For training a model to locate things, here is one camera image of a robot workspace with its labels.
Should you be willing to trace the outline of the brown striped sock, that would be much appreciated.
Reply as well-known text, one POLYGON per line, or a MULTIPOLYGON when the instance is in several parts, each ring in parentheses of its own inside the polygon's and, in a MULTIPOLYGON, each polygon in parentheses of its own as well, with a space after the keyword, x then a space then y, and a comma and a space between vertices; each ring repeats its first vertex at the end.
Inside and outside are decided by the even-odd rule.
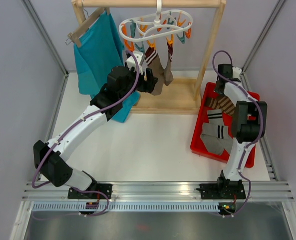
POLYGON ((216 98, 208 97, 205 100, 205 106, 214 110, 220 109, 223 113, 231 117, 235 112, 235 105, 226 96, 218 96, 216 98))

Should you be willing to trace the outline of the beige sock maroon striped cuff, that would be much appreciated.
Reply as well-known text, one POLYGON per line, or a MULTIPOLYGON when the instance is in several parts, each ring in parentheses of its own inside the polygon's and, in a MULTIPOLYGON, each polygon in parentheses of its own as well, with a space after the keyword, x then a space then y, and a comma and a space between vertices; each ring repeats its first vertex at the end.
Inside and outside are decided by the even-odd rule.
POLYGON ((173 74, 171 72, 171 65, 172 65, 172 59, 173 59, 173 45, 167 43, 168 47, 168 58, 167 58, 167 65, 164 68, 164 83, 166 86, 170 85, 173 81, 173 74))

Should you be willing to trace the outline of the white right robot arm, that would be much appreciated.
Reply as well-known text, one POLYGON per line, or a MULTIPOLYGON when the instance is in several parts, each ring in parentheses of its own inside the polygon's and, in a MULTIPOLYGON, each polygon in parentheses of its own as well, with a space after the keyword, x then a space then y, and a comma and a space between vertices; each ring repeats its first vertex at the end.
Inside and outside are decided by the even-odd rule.
POLYGON ((233 77, 230 63, 218 65, 215 92, 227 97, 235 106, 231 128, 218 126, 211 134, 223 139, 232 134, 232 150, 228 162, 215 183, 203 183, 199 192, 203 200, 248 200, 250 191, 245 191, 242 172, 248 156, 258 140, 264 136, 267 104, 253 98, 233 77))

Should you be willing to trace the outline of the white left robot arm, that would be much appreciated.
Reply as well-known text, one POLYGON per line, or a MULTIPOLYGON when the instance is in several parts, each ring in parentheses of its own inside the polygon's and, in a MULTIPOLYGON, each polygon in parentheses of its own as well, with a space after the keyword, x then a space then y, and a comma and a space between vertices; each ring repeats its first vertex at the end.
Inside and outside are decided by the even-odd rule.
POLYGON ((70 167, 67 160, 74 150, 97 128, 111 120, 123 107, 126 98, 135 91, 151 93, 157 78, 150 68, 137 72, 134 67, 114 67, 107 83, 90 101, 85 111, 65 131, 33 146, 34 166, 55 187, 69 186, 85 198, 95 198, 97 181, 85 171, 70 167))

